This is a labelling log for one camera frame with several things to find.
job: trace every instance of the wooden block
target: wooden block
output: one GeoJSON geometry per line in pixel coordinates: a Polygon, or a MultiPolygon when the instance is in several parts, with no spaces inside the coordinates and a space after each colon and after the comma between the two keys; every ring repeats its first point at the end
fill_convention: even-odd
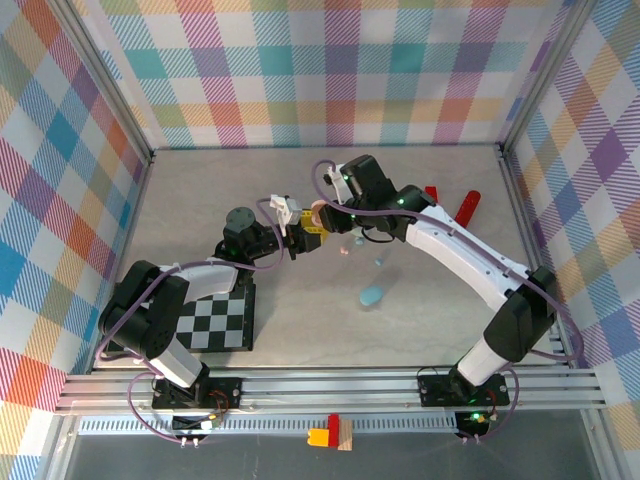
{"type": "Polygon", "coordinates": [[[340,419],[340,444],[338,450],[353,450],[353,420],[340,419]]]}

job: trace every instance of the gray floor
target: gray floor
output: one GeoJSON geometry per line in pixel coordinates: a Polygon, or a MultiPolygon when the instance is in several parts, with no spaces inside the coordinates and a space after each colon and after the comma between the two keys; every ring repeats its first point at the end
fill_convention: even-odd
{"type": "Polygon", "coordinates": [[[302,437],[223,437],[198,450],[151,436],[80,436],[67,479],[589,480],[599,478],[578,412],[516,412],[486,445],[452,434],[361,435],[352,452],[302,437]]]}
{"type": "MultiPolygon", "coordinates": [[[[397,147],[160,152],[124,266],[138,259],[173,264],[205,258],[232,208],[253,206],[272,193],[308,207],[317,199],[310,183],[317,159],[343,163],[364,153],[378,159],[396,188],[436,185],[452,216],[469,190],[480,191],[469,230],[525,261],[492,147],[397,147]]],[[[477,341],[493,313],[465,282],[400,242],[366,244],[341,256],[349,240],[332,235],[312,254],[257,273],[254,351],[202,359],[239,367],[451,365],[477,341]],[[388,259],[380,268],[374,260],[383,253],[388,259]],[[371,284],[386,295],[366,309],[358,298],[371,284]]],[[[546,337],[538,347],[549,350],[546,337]]],[[[524,363],[547,361],[527,357],[524,363]]]]}

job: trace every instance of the metal frame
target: metal frame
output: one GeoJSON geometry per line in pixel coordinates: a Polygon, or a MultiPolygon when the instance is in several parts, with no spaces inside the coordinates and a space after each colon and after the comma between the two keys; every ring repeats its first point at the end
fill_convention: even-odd
{"type": "MultiPolygon", "coordinates": [[[[527,213],[524,197],[518,187],[516,174],[513,169],[515,153],[513,151],[505,151],[502,147],[496,145],[496,156],[505,185],[507,186],[507,191],[509,192],[509,199],[516,215],[516,222],[522,236],[529,263],[532,266],[542,265],[542,254],[533,236],[531,219],[527,213]]],[[[556,322],[554,328],[556,328],[556,332],[565,351],[571,353],[573,351],[571,342],[568,341],[569,337],[562,322],[556,322]]],[[[576,367],[577,362],[571,362],[571,366],[576,367]]],[[[596,466],[601,477],[607,480],[632,478],[622,446],[614,432],[609,412],[606,409],[583,409],[581,415],[588,441],[591,444],[591,451],[593,452],[596,466]]]]}
{"type": "Polygon", "coordinates": [[[516,114],[511,130],[509,130],[504,141],[505,152],[510,153],[513,151],[516,143],[527,128],[527,125],[529,125],[529,121],[533,117],[538,105],[540,105],[547,89],[555,80],[562,63],[565,58],[567,58],[571,47],[580,34],[582,27],[589,19],[597,2],[598,0],[575,0],[571,10],[567,14],[565,24],[558,34],[558,38],[551,46],[544,60],[544,64],[538,72],[531,91],[516,114]]]}
{"type": "Polygon", "coordinates": [[[82,59],[98,90],[111,108],[118,123],[132,142],[136,153],[150,163],[153,149],[145,137],[140,125],[122,96],[115,80],[109,73],[100,51],[88,34],[82,19],[70,0],[47,0],[51,11],[56,16],[78,55],[82,59]]]}
{"type": "MultiPolygon", "coordinates": [[[[283,368],[212,370],[212,377],[243,378],[240,413],[328,414],[442,412],[442,408],[420,406],[417,372],[414,368],[283,368]]],[[[56,408],[58,415],[122,415],[129,412],[127,387],[139,368],[95,370],[92,375],[69,376],[56,408]]],[[[421,375],[446,375],[449,368],[422,369],[421,375]]],[[[518,367],[520,401],[529,410],[604,408],[604,397],[595,373],[563,366],[518,367]]],[[[514,387],[507,378],[507,386],[514,387]]],[[[142,412],[151,410],[151,382],[136,384],[132,395],[142,412]]],[[[444,411],[473,411],[445,408],[444,411]]],[[[171,410],[159,410],[171,414],[171,410]]],[[[189,415],[205,415],[189,410],[189,415]]]]}
{"type": "MultiPolygon", "coordinates": [[[[596,1],[576,0],[530,95],[516,116],[505,142],[505,150],[496,150],[518,229],[532,265],[540,265],[542,259],[532,235],[522,196],[518,192],[508,154],[525,131],[596,1]]],[[[133,141],[134,147],[151,163],[152,148],[70,0],[48,0],[48,3],[69,34],[116,118],[133,141]]],[[[142,202],[143,196],[144,187],[138,204],[142,202]]],[[[135,216],[139,212],[137,207],[138,205],[134,211],[132,227],[135,226],[135,216]]],[[[554,351],[570,351],[570,343],[566,341],[568,337],[561,325],[554,327],[550,335],[554,351]]],[[[38,478],[64,477],[77,435],[148,433],[133,420],[126,403],[127,385],[142,370],[131,363],[123,365],[115,362],[109,367],[98,365],[91,375],[68,377],[48,437],[51,455],[41,462],[38,478]]],[[[518,409],[581,410],[586,434],[602,477],[612,480],[629,477],[630,472],[613,434],[595,373],[589,369],[571,367],[556,364],[516,368],[521,381],[518,409]]],[[[310,425],[319,425],[327,413],[335,411],[353,418],[356,421],[356,431],[454,431],[452,412],[465,409],[422,408],[416,381],[418,370],[418,367],[213,370],[212,376],[240,376],[245,379],[240,411],[230,414],[227,420],[229,423],[225,421],[226,426],[217,429],[216,433],[277,431],[299,434],[310,425]],[[290,420],[299,423],[287,423],[286,426],[281,423],[290,420]]],[[[448,370],[448,367],[437,367],[420,373],[444,374],[448,370]]],[[[512,379],[508,378],[507,383],[513,388],[512,379]]],[[[152,396],[149,382],[136,385],[133,399],[137,408],[145,417],[153,419],[156,425],[166,425],[171,412],[151,412],[152,396]]],[[[206,412],[189,412],[191,415],[200,413],[206,412]]]]}
{"type": "MultiPolygon", "coordinates": [[[[153,164],[154,164],[153,159],[151,159],[151,161],[144,167],[142,171],[142,174],[141,174],[142,176],[140,181],[140,190],[138,192],[138,197],[136,198],[136,203],[133,206],[131,225],[129,226],[129,229],[127,230],[127,233],[125,235],[124,244],[122,246],[122,250],[120,251],[120,255],[118,255],[118,258],[116,258],[116,265],[118,265],[118,267],[112,273],[112,278],[111,278],[112,285],[108,289],[109,296],[111,296],[111,294],[113,293],[113,289],[115,288],[114,282],[117,281],[120,278],[120,275],[122,274],[122,260],[127,257],[127,252],[129,251],[129,248],[131,246],[131,241],[133,240],[133,232],[135,232],[136,226],[138,224],[138,218],[140,217],[142,202],[144,201],[144,197],[147,192],[147,186],[149,185],[149,179],[151,178],[151,173],[153,171],[153,164]]],[[[101,334],[96,328],[89,340],[89,350],[91,352],[93,352],[98,346],[98,340],[100,339],[100,336],[101,334]]],[[[94,361],[95,361],[94,356],[88,355],[81,371],[86,373],[91,373],[91,369],[93,368],[94,361]]]]}

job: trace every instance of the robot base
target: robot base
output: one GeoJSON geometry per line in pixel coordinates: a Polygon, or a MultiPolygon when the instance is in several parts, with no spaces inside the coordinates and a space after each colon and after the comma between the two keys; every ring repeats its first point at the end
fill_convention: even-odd
{"type": "Polygon", "coordinates": [[[423,407],[492,407],[509,405],[509,392],[502,375],[496,373],[489,377],[484,385],[478,387],[475,395],[468,402],[450,388],[449,375],[421,375],[418,376],[420,389],[420,404],[423,407]]]}
{"type": "Polygon", "coordinates": [[[157,380],[151,407],[154,410],[218,410],[220,406],[229,410],[240,407],[242,392],[241,378],[203,378],[198,385],[201,393],[189,398],[188,392],[182,390],[166,380],[157,380]]]}

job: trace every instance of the light blue sponge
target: light blue sponge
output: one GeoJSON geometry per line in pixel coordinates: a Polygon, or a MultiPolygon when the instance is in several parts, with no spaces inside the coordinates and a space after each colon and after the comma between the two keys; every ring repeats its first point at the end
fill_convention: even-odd
{"type": "Polygon", "coordinates": [[[376,285],[372,285],[360,292],[360,303],[365,307],[370,307],[378,303],[383,296],[384,290],[376,285]]]}

